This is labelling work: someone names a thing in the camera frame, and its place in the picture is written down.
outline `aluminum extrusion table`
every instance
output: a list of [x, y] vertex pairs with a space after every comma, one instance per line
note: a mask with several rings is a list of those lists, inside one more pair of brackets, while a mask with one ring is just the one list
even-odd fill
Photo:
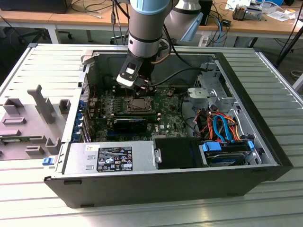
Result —
[[[74, 95], [85, 49], [105, 45], [38, 44], [28, 47], [0, 87], [0, 104], [18, 97], [33, 104], [27, 89], [41, 84], [52, 103]], [[178, 47], [188, 52], [212, 48]], [[41, 159], [0, 161], [0, 225], [4, 226], [301, 226], [303, 222], [303, 100], [262, 53], [247, 48], [224, 53], [251, 99], [269, 124], [294, 169], [262, 183], [244, 197], [129, 206], [71, 209], [43, 178]]]

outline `desk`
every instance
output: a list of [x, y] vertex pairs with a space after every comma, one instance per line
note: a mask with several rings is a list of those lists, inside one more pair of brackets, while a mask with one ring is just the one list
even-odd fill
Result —
[[[284, 22], [278, 21], [266, 15], [263, 15], [261, 21], [254, 20], [243, 20], [238, 21], [232, 19], [232, 11], [225, 10], [225, 3], [227, 0], [216, 0], [215, 6], [218, 9], [218, 12], [223, 16], [223, 19], [227, 19], [232, 22], [230, 30], [228, 31], [228, 36], [245, 36], [245, 37], [258, 37], [258, 38], [288, 38], [291, 34], [291, 31], [294, 27], [294, 20], [287, 20]], [[292, 4], [294, 10], [298, 11], [297, 7], [300, 7], [302, 4], [301, 1], [295, 1]], [[298, 22], [294, 35], [299, 31], [303, 23]], [[218, 29], [218, 26], [215, 24], [214, 19], [210, 18], [208, 20], [207, 26], [200, 26], [199, 30], [202, 31], [202, 36], [208, 36], [214, 33]]]
[[[232, 19], [232, 11], [224, 11], [225, 3], [227, 0], [217, 0], [216, 6], [218, 12], [221, 15], [225, 15], [223, 18], [230, 20], [232, 25], [228, 32], [228, 36], [247, 36], [247, 37], [263, 37], [263, 38], [288, 38], [293, 29], [293, 20], [287, 20], [280, 22], [268, 16], [263, 16], [262, 21], [236, 21]], [[292, 6], [301, 6], [301, 1], [297, 0]], [[102, 6], [110, 5], [110, 2], [105, 2]], [[81, 4], [74, 6], [78, 10], [83, 10]], [[93, 6], [90, 10], [99, 9], [99, 6]], [[0, 15], [3, 16], [14, 27], [34, 27], [34, 28], [46, 28], [51, 40], [54, 44], [60, 43], [58, 38], [58, 29], [78, 29], [78, 30], [112, 30], [112, 24], [110, 22], [111, 7], [101, 11], [103, 18], [96, 18], [87, 13], [76, 12], [69, 9], [66, 14], [53, 14], [53, 13], [37, 13], [37, 12], [8, 12], [0, 11]], [[122, 30], [127, 30], [127, 18], [119, 10], [120, 23]], [[2, 19], [0, 19], [0, 26], [8, 26]], [[302, 24], [298, 22], [294, 35], [300, 29]], [[212, 18], [209, 19], [207, 26], [200, 26], [197, 32], [201, 35], [200, 45], [204, 43], [211, 34], [213, 34], [218, 27], [215, 25]]]

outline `warning label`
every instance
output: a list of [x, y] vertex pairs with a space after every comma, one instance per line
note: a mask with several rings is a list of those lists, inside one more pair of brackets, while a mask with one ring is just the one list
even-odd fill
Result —
[[98, 172], [131, 171], [132, 147], [99, 148], [97, 162]]

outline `green circuit board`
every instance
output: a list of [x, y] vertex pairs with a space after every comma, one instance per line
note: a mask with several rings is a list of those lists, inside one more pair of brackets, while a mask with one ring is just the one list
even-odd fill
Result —
[[[153, 136], [186, 137], [186, 128], [181, 120], [178, 94], [168, 96], [169, 88], [158, 88], [155, 96], [143, 99], [133, 99], [131, 96], [115, 96], [112, 91], [104, 92], [93, 105], [90, 104], [92, 127], [94, 129], [93, 142], [105, 141], [141, 141], [151, 140]], [[116, 119], [148, 120], [147, 129], [140, 133], [116, 133], [114, 120]]]

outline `motherboard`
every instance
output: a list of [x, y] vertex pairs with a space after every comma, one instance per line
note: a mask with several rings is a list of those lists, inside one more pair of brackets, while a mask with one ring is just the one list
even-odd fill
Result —
[[180, 95], [173, 88], [158, 88], [154, 96], [134, 98], [129, 90], [113, 87], [90, 99], [92, 141], [186, 137], [179, 107]]

